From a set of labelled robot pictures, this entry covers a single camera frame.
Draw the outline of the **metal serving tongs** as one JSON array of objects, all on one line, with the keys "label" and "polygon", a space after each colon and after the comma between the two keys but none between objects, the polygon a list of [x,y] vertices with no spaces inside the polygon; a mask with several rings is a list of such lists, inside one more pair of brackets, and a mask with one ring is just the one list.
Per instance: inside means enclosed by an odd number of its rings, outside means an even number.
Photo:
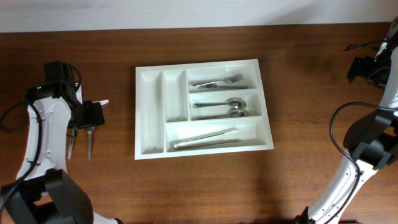
[{"label": "metal serving tongs", "polygon": [[215,137],[222,136],[229,133],[235,133],[238,131],[238,128],[229,128],[221,131],[216,131],[212,133],[202,134],[200,136],[194,136],[186,139],[175,140],[170,143],[171,149],[183,150],[189,149],[193,147],[203,147],[203,146],[212,146],[218,144],[226,144],[231,142],[239,142],[238,138],[231,139],[214,139]]}]

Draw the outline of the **long metal fork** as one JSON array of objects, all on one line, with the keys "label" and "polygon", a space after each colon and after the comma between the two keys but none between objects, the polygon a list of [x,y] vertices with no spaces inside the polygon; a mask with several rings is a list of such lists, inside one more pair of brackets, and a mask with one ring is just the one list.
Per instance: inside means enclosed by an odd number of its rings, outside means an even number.
[{"label": "long metal fork", "polygon": [[209,83],[206,85],[197,86],[198,89],[219,89],[219,90],[240,90],[240,89],[249,89],[249,86],[240,85],[240,86],[229,86],[229,85],[217,85],[216,83]]}]

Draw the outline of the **short metal fork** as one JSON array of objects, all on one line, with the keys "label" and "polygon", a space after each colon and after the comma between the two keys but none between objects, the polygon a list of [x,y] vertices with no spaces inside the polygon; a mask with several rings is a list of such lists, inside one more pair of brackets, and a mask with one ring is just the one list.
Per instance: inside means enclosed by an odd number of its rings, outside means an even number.
[{"label": "short metal fork", "polygon": [[232,75],[230,77],[225,77],[225,78],[217,78],[217,79],[213,79],[213,80],[190,82],[189,85],[192,87],[196,87],[196,88],[212,88],[220,83],[227,84],[227,85],[235,84],[238,81],[242,80],[243,77],[244,77],[244,75],[242,73],[237,73],[235,75]]}]

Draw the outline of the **metal tablespoon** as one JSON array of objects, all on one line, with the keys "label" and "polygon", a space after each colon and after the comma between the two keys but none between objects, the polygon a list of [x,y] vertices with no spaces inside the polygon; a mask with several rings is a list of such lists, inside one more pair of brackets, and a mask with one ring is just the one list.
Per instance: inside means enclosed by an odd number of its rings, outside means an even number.
[{"label": "metal tablespoon", "polygon": [[240,118],[249,116],[249,112],[245,109],[231,108],[226,114],[212,115],[212,116],[197,116],[194,117],[194,121],[205,120],[205,119],[221,119],[221,118]]},{"label": "metal tablespoon", "polygon": [[232,108],[235,109],[243,109],[247,107],[247,103],[242,99],[242,98],[229,98],[226,101],[223,102],[213,102],[213,103],[194,103],[193,107],[194,108],[204,108],[204,107],[210,107],[210,106],[223,106],[223,105],[228,105]]}]

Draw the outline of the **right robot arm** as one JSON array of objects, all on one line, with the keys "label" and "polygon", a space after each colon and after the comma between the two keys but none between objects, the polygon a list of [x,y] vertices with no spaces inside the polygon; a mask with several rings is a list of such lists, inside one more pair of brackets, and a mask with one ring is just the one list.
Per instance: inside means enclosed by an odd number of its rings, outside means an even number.
[{"label": "right robot arm", "polygon": [[391,22],[385,38],[365,42],[377,53],[374,57],[356,57],[347,74],[352,82],[363,77],[384,91],[378,105],[360,102],[373,112],[353,123],[343,145],[335,143],[343,158],[322,196],[293,223],[341,223],[341,215],[359,189],[384,166],[397,161],[397,20]]}]

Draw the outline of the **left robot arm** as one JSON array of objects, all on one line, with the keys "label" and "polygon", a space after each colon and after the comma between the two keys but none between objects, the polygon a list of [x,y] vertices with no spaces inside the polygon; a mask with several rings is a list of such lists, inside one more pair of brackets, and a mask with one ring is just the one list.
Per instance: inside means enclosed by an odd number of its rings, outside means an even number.
[{"label": "left robot arm", "polygon": [[14,223],[114,223],[94,212],[87,194],[67,173],[73,146],[68,130],[92,130],[105,124],[102,103],[85,101],[80,72],[73,65],[45,64],[45,83],[28,89],[21,101],[29,115],[24,159],[16,181],[1,187],[1,210]]}]

